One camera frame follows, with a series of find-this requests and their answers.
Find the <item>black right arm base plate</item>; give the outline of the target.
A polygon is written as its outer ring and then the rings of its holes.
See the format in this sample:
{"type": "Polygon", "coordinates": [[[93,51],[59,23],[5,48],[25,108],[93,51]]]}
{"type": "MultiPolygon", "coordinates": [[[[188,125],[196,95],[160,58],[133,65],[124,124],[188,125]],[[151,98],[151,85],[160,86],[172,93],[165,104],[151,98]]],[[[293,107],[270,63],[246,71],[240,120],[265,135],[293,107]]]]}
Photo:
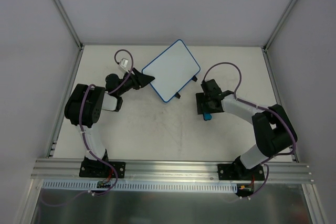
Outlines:
{"type": "Polygon", "coordinates": [[[217,164],[217,172],[219,180],[256,180],[263,181],[265,179],[264,169],[261,165],[257,165],[252,169],[235,167],[233,164],[217,164]]]}

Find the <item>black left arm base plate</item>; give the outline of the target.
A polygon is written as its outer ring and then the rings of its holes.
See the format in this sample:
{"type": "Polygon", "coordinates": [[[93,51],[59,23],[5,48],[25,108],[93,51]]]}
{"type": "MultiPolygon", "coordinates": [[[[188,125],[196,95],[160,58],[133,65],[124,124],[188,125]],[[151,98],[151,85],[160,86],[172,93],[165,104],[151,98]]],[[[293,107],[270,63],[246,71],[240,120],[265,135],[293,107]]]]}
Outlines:
{"type": "MultiPolygon", "coordinates": [[[[109,164],[116,170],[118,178],[124,178],[126,162],[109,161],[109,164]]],[[[101,163],[100,161],[85,159],[81,163],[79,177],[107,178],[111,171],[112,169],[109,166],[101,163]]]]}

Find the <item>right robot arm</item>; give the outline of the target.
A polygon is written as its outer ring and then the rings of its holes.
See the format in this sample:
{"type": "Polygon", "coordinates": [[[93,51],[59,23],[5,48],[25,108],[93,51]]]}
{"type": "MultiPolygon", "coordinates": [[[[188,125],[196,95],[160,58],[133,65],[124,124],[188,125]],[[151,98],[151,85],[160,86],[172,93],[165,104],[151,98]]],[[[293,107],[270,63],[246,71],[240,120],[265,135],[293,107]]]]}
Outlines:
{"type": "Polygon", "coordinates": [[[263,162],[296,144],[296,132],[282,106],[258,106],[232,91],[222,91],[214,79],[202,81],[201,88],[203,91],[196,94],[196,106],[203,120],[211,120],[214,113],[229,113],[253,126],[256,144],[223,171],[227,178],[248,179],[263,162]]]}

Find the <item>blue framed whiteboard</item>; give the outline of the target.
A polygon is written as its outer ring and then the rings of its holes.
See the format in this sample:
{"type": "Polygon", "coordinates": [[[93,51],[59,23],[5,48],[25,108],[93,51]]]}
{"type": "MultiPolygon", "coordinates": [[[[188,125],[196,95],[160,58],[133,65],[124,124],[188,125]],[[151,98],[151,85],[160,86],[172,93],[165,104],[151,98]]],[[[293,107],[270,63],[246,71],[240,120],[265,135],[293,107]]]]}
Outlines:
{"type": "Polygon", "coordinates": [[[150,61],[141,72],[155,79],[150,83],[161,100],[168,103],[191,81],[201,67],[184,41],[177,40],[150,61]]]}

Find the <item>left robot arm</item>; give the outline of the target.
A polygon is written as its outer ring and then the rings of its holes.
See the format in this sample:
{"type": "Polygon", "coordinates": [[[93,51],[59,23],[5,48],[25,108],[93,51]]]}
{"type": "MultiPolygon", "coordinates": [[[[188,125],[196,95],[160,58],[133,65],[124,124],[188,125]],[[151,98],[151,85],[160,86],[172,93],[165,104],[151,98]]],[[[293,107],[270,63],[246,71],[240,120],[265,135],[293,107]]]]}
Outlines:
{"type": "Polygon", "coordinates": [[[135,68],[122,78],[115,73],[106,76],[104,87],[94,84],[77,84],[68,99],[64,115],[81,134],[86,154],[84,161],[92,163],[91,170],[99,177],[108,174],[110,165],[107,149],[104,147],[95,124],[101,111],[120,111],[122,95],[131,89],[146,87],[155,80],[154,76],[143,74],[135,68]]]}

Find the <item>blue black whiteboard eraser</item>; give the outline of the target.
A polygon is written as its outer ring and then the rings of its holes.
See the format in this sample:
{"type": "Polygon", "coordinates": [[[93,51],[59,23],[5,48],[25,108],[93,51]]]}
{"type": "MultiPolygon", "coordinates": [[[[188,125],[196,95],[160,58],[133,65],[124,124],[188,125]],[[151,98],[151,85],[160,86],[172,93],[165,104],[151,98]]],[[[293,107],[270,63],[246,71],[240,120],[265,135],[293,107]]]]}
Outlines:
{"type": "Polygon", "coordinates": [[[211,119],[212,119],[212,115],[211,114],[209,114],[209,113],[204,113],[203,114],[203,120],[204,121],[209,121],[211,119]]]}

